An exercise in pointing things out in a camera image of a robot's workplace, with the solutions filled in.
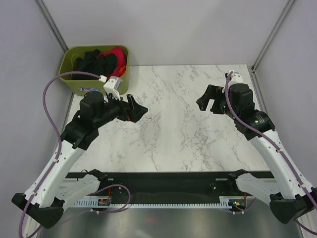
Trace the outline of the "black t shirt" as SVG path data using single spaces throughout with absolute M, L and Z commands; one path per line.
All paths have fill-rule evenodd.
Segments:
M 96 57 L 101 52 L 96 49 L 94 51 L 85 52 L 84 57 L 78 57 L 75 60 L 75 71 L 88 72 L 95 75 L 100 75 L 101 70 L 97 66 Z

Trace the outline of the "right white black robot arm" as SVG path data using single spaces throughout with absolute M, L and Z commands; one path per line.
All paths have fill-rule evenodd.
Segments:
M 201 111 L 213 100 L 211 112 L 233 119 L 237 130 L 260 153 L 273 174 L 276 185 L 268 185 L 250 172 L 240 169 L 228 176 L 227 189 L 232 195 L 245 192 L 270 207 L 275 218 L 289 222 L 311 212 L 317 203 L 317 189 L 307 181 L 286 152 L 269 116 L 255 108 L 253 92 L 247 84 L 224 87 L 208 85 L 196 103 Z

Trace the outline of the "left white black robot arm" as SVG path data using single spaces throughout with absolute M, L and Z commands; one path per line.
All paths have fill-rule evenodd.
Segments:
M 59 188 L 75 162 L 99 136 L 99 128 L 114 119 L 136 123 L 148 112 L 131 94 L 124 101 L 113 94 L 105 99 L 100 92 L 89 92 L 79 106 L 61 134 L 61 144 L 37 180 L 24 193 L 16 193 L 12 198 L 12 203 L 23 210 L 24 215 L 46 229 L 55 226 L 64 211 L 86 195 L 107 193 L 106 175 L 97 169 L 87 172 L 74 185 Z

